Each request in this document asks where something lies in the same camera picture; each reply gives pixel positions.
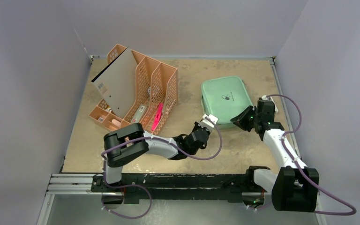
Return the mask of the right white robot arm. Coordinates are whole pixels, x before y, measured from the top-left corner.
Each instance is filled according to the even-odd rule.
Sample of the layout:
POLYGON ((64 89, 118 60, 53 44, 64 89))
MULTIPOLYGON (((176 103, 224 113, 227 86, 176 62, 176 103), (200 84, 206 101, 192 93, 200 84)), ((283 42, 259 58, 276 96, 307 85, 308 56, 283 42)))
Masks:
POLYGON ((279 171, 256 167, 244 178, 244 184, 251 191, 262 187, 271 193, 271 201, 278 211, 314 212, 319 182, 319 173, 298 157, 287 139, 287 132, 280 122, 275 121, 276 104, 271 97, 258 99, 256 106, 248 106, 231 122, 244 131, 255 131, 261 141, 270 149, 279 171))

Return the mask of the mint green storage case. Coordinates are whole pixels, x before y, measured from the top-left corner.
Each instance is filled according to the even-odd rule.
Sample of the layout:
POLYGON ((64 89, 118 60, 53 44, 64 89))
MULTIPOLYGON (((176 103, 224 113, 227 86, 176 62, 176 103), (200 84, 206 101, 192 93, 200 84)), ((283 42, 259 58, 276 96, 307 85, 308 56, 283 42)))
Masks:
POLYGON ((204 81, 201 92, 204 113, 217 117, 220 129, 234 127, 231 119, 253 104, 243 80, 238 76, 204 81))

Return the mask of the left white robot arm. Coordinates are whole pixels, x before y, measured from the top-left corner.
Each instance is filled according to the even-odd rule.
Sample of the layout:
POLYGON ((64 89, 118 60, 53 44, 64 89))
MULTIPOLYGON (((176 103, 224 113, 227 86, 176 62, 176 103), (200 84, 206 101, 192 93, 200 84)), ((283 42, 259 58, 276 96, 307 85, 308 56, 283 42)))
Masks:
POLYGON ((135 123, 103 137, 105 162, 103 186, 110 192, 121 186, 122 169, 143 154, 158 155, 169 160, 182 160, 194 156, 207 147, 214 125, 207 120, 195 122, 190 134, 171 138, 153 135, 135 123))

